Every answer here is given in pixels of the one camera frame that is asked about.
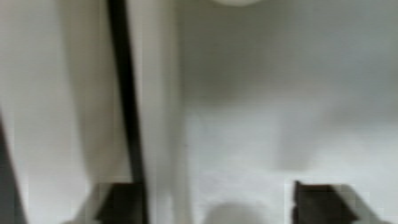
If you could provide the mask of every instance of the white wall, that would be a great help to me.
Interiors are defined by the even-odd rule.
[[[130,0],[137,97],[153,224],[187,224],[174,0]]]
[[[194,223],[290,223],[297,179],[398,223],[398,2],[178,2]]]
[[[128,176],[103,3],[0,2],[0,111],[31,224],[73,221],[96,184]]]

